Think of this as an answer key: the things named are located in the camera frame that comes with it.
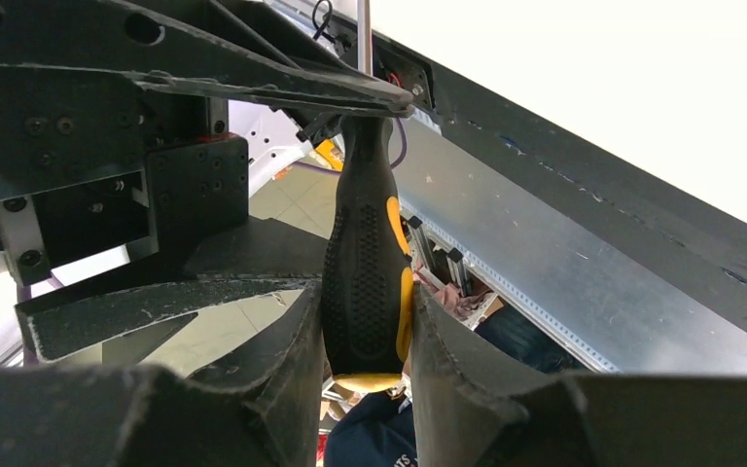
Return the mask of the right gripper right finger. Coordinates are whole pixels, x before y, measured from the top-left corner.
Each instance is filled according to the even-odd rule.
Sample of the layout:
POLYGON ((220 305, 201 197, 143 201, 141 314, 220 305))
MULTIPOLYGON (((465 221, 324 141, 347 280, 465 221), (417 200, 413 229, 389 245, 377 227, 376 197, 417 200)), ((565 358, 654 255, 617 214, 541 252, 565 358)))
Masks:
POLYGON ((423 466, 747 466, 747 377, 544 375, 414 293, 423 466))

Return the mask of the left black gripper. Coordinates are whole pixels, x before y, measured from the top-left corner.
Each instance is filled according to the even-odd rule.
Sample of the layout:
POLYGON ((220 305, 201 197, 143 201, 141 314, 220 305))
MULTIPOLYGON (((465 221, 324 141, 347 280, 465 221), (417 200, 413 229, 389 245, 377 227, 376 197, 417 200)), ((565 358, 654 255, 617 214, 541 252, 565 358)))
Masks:
POLYGON ((170 250, 17 305, 43 362, 319 280, 325 238, 243 224, 247 144, 215 97, 375 117, 412 106, 259 1, 0 1, 0 67, 0 268, 30 285, 138 239, 170 250))

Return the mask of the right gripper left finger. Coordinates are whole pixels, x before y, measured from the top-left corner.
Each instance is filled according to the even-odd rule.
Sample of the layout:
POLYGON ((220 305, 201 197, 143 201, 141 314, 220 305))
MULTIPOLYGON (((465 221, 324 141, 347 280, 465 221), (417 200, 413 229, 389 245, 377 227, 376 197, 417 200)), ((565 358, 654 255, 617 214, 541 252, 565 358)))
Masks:
POLYGON ((312 466, 317 283, 190 377, 158 365, 0 368, 0 466, 312 466))

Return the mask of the black yellow screwdriver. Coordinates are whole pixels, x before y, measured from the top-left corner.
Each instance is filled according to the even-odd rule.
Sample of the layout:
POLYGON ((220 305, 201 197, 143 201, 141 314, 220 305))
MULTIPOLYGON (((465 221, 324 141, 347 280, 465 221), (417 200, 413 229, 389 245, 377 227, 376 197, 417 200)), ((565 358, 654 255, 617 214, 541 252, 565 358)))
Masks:
POLYGON ((370 393, 396 386, 409 355, 413 277, 388 118, 347 117, 336 217, 319 302, 334 381, 370 393))

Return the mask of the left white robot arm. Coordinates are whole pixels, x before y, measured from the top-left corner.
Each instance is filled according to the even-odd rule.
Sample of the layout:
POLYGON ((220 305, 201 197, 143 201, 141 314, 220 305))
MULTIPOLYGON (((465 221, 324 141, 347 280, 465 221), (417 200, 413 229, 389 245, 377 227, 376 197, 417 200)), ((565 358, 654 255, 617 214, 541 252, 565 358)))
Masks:
POLYGON ((146 358, 209 306, 316 276, 249 199, 409 95, 256 1, 0 1, 0 359, 146 358))

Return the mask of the aluminium front rail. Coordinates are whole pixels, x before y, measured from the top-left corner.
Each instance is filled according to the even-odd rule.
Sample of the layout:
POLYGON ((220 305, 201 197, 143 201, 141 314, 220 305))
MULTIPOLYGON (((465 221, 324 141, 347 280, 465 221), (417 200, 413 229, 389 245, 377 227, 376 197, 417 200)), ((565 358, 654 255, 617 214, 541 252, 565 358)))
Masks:
POLYGON ((586 366, 747 376, 747 333, 416 120, 392 150, 426 233, 586 366))

